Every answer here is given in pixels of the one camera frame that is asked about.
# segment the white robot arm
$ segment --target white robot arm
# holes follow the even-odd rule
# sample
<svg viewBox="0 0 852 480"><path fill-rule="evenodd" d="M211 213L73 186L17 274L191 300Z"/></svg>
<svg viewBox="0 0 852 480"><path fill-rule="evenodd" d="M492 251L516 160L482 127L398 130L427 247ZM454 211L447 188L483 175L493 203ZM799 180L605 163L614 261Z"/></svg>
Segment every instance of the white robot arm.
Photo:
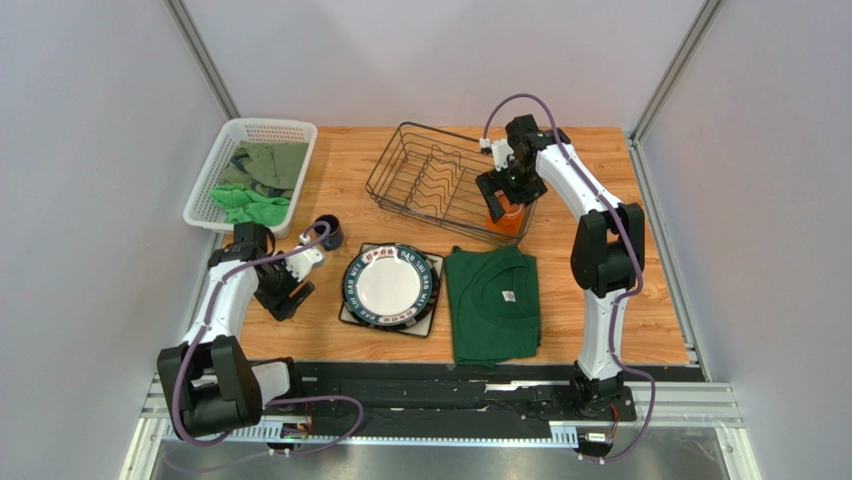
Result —
<svg viewBox="0 0 852 480"><path fill-rule="evenodd" d="M568 150L574 163L584 170L586 176L595 183L601 195L607 197L610 204L618 205L621 203L621 200L603 188L598 180L586 169L586 166L583 165L583 162L577 156L573 145L565 145L565 148ZM574 215L574 218L578 221L590 212L603 213L607 211L594 192L577 175L576 170L568 164L556 145L551 145L539 152L536 157L536 172L556 190L556 193L559 194L559 197L562 198L562 201L565 202ZM580 369L583 370L583 373L590 379L611 378L621 371L621 368L616 365L612 359L612 355L610 355L607 335L615 297L626 291L626 288L613 290L607 292L603 298L598 297L591 290L583 291L586 304L585 321L583 324L583 349L580 351L577 363ZM621 353L621 332L626 308L627 300L625 299L619 303L618 314L615 317L616 355L620 355Z"/></svg>
<svg viewBox="0 0 852 480"><path fill-rule="evenodd" d="M256 425L264 406L291 390L292 360L250 366L239 345L240 333L252 296L276 320L292 317L314 290L310 282L304 282L305 278L312 269L323 265L325 255L319 246L313 246L280 261L259 262L270 256L267 238L272 238L271 233L261 225L243 223L234 227L234 243L216 250L208 260L205 298L189 332L180 345L161 351L157 359L170 411L175 389L181 389L179 421L190 436ZM307 237L299 239L302 245L309 243ZM247 268L226 277L243 265ZM209 322L205 322L217 286L219 292ZM188 346L199 334L202 336L197 347L189 358L184 358L190 355ZM181 377L178 372L183 362L188 362L188 368ZM216 381L197 385L203 373L212 373Z"/></svg>
<svg viewBox="0 0 852 480"><path fill-rule="evenodd" d="M635 270L622 239L607 240L608 233L617 231L602 199L618 206L616 214L627 227L629 236L624 240L631 242L640 267L644 267L644 213L639 205L623 205L607 191L583 165L570 139L561 130L555 133L540 131L532 115L525 115L512 120L506 126L506 133L507 139L490 144L481 141L484 150L490 148L495 168L477 177L476 183L493 221L499 221L504 213L495 195L497 191L503 191L512 203L529 204L547 191L543 181L556 191L578 221L571 269L584 290L585 323L583 348L576 362L577 383L580 397L587 400L589 415L594 416L623 391L621 368L612 353L620 354L626 299L619 302L614 317L612 309L616 297L635 282ZM556 145L555 135L559 135L573 165ZM610 351L609 344L611 321L614 323L614 352Z"/></svg>

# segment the green towel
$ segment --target green towel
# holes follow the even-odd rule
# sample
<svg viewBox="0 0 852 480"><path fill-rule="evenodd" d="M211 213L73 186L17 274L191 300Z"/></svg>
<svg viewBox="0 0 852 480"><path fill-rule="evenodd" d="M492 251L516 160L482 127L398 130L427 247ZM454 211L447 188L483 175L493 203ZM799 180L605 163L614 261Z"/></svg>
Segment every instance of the green towel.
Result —
<svg viewBox="0 0 852 480"><path fill-rule="evenodd" d="M267 197L292 198L307 152L307 143L242 141L219 183L239 183Z"/></svg>
<svg viewBox="0 0 852 480"><path fill-rule="evenodd" d="M517 247L447 257L453 357L494 366L534 357L541 339L536 259Z"/></svg>
<svg viewBox="0 0 852 480"><path fill-rule="evenodd" d="M286 198L264 197L241 184L219 185L210 190L210 196L225 211L226 223L256 222L274 227L284 221L290 208Z"/></svg>

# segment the black cup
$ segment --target black cup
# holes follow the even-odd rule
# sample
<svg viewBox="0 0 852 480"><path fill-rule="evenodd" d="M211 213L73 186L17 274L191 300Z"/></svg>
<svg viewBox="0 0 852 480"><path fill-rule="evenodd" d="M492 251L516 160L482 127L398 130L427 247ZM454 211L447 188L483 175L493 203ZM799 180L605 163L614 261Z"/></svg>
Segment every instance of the black cup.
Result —
<svg viewBox="0 0 852 480"><path fill-rule="evenodd" d="M343 245L343 228L340 226L340 220L334 215L323 215L315 220L316 222L327 222L331 227L331 233L322 241L322 248L326 252L337 250ZM319 236L325 233L325 226L318 225L314 227L314 233Z"/></svg>

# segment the wooden surface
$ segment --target wooden surface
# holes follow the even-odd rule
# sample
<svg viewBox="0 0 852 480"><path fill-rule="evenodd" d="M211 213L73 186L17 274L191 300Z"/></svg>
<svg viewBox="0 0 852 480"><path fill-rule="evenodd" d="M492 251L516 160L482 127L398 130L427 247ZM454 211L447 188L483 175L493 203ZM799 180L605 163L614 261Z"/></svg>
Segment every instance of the wooden surface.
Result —
<svg viewBox="0 0 852 480"><path fill-rule="evenodd" d="M449 128L471 137L478 128ZM639 187L622 132L616 128L566 128L580 158L601 183L625 203L641 202ZM381 210L364 185L394 128L320 128L308 178L288 239L321 214L341 219L343 248L328 254L324 267L310 274L317 290L293 319L276 322L252 299L240 344L250 358L291 356L304 360L394 360L452 362L450 312L442 288L437 318L426 339L378 332L338 320L341 278L364 242L403 242L441 255L453 245L465 250L491 246L414 219ZM501 138L494 129L491 138ZM538 257L541 290L542 344L538 356L517 362L573 362L583 338L583 295L569 266L577 224L553 192L538 201L521 251ZM671 305L659 256L646 232L645 290L631 298L625 320L623 357L631 363L685 363L678 322Z"/></svg>

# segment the white plate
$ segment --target white plate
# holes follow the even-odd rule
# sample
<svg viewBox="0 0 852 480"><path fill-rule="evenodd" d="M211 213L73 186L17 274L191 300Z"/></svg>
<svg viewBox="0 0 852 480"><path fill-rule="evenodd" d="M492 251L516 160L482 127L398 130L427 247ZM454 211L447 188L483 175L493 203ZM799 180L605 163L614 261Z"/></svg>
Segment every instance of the white plate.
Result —
<svg viewBox="0 0 852 480"><path fill-rule="evenodd" d="M428 262L405 245L379 245L359 255L346 272L343 298L353 314L376 325L398 325L427 305Z"/></svg>

